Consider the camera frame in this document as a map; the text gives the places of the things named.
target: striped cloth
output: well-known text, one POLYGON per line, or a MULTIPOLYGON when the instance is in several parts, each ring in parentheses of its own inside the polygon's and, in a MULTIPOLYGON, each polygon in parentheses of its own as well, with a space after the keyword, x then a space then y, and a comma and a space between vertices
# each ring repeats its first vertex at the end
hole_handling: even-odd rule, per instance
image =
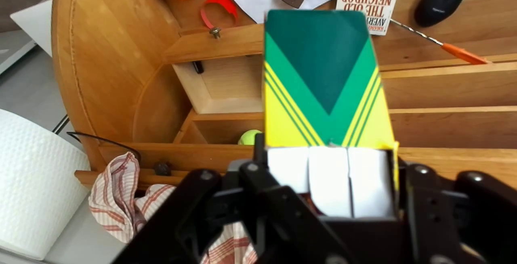
MULTIPOLYGON (((139 173, 138 161, 131 152, 118 156, 98 176, 88 198, 97 223, 124 243, 131 241, 175 189, 172 185, 155 184, 144 197, 135 199, 139 173)), ((253 264, 256 260, 244 227, 236 223, 225 226, 201 263, 253 264)))

